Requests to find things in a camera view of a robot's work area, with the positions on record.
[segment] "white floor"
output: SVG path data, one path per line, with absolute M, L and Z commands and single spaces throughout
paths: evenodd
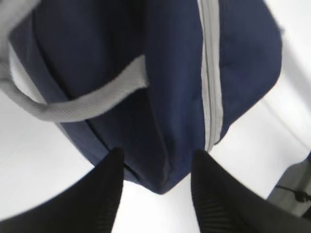
M 269 0 L 298 63 L 284 62 L 275 88 L 235 122 L 212 156 L 266 198 L 291 164 L 311 149 L 311 23 L 309 0 Z M 0 219 L 60 193 L 92 166 L 59 129 L 0 93 Z M 125 182 L 114 233 L 198 233 L 190 177 L 164 196 Z

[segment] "black object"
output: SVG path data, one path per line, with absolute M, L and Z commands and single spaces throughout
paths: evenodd
M 311 232 L 311 222 L 260 198 L 203 150 L 193 158 L 191 191 L 201 233 Z
M 0 222 L 0 232 L 111 232 L 123 188 L 123 161 L 123 151 L 112 150 L 92 171 L 62 194 Z
M 304 191 L 296 191 L 296 190 L 292 190 L 290 188 L 283 187 L 283 186 L 280 186 L 280 185 L 277 185 L 276 188 L 284 189 L 286 191 L 290 191 L 290 192 L 294 193 L 295 200 L 297 202 L 306 203 L 306 202 L 311 201 L 311 196 L 308 193 L 304 192 Z

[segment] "zipper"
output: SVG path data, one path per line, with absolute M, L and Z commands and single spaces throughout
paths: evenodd
M 219 71 L 220 20 L 218 0 L 198 0 L 203 31 L 202 99 L 205 122 L 205 150 L 220 140 L 223 107 Z

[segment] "bag strap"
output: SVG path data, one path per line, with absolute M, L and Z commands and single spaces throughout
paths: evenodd
M 116 106 L 136 90 L 148 86 L 145 57 L 136 58 L 107 85 L 75 100 L 42 104 L 35 102 L 15 85 L 8 64 L 0 63 L 0 89 L 34 117 L 52 122 L 76 122 L 97 117 Z
M 75 100 L 42 104 L 26 96 L 11 77 L 7 49 L 8 35 L 39 2 L 40 0 L 0 1 L 0 89 L 18 106 L 40 120 L 76 122 L 99 116 L 136 90 L 148 86 L 145 57 L 142 55 L 113 81 Z

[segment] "bag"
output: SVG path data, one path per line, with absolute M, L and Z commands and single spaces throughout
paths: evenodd
M 163 194 L 276 83 L 281 33 L 262 0 L 43 0 L 11 33 L 43 96 L 1 89 L 61 123 L 94 165 L 125 151 L 125 179 Z

